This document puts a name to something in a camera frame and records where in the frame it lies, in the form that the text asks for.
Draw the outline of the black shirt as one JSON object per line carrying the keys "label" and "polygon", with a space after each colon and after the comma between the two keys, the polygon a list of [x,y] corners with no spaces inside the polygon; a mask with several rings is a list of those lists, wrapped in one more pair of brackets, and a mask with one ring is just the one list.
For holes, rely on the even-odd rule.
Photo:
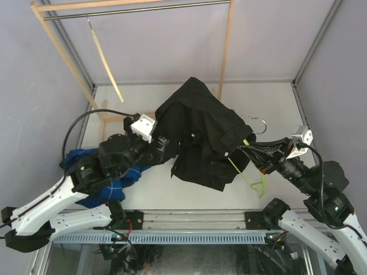
{"label": "black shirt", "polygon": [[256,139],[252,128],[195,77],[158,107],[155,118],[153,137],[170,139],[171,175],[182,181],[223,191],[249,164],[239,146]]}

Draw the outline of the wooden clothes rack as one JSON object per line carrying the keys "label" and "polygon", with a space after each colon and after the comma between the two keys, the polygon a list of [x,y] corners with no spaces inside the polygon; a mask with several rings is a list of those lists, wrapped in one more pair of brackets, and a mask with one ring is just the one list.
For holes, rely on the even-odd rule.
{"label": "wooden clothes rack", "polygon": [[112,86],[122,103],[127,100],[124,85],[180,83],[178,76],[154,72],[164,58],[163,46],[154,38],[172,35],[172,27],[205,28],[207,23],[199,19],[214,12],[219,16],[221,60],[212,92],[222,98],[234,1],[32,1],[30,9],[92,108],[111,105],[97,102],[94,87]]}

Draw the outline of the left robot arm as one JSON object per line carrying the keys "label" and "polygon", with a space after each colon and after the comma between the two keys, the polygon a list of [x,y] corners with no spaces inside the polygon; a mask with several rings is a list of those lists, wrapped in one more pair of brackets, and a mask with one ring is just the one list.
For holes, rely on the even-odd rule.
{"label": "left robot arm", "polygon": [[105,204],[75,213],[64,214],[63,210],[125,176],[142,158],[149,164],[160,162],[168,143],[163,137],[147,142],[136,135],[110,136],[34,201],[1,211],[3,224],[11,227],[3,238],[6,247],[30,253],[65,234],[95,227],[120,229],[126,214],[118,200],[109,199]]}

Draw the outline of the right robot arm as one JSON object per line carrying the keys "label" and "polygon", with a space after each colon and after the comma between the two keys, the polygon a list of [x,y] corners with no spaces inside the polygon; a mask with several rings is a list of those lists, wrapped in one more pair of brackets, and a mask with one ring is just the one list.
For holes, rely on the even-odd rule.
{"label": "right robot arm", "polygon": [[279,173],[302,194],[308,212],[328,227],[328,238],[274,198],[261,212],[264,227],[283,229],[323,256],[336,274],[366,274],[366,234],[353,205],[343,193],[349,184],[339,163],[325,162],[312,146],[285,137],[274,142],[244,142],[239,146],[261,174]]}

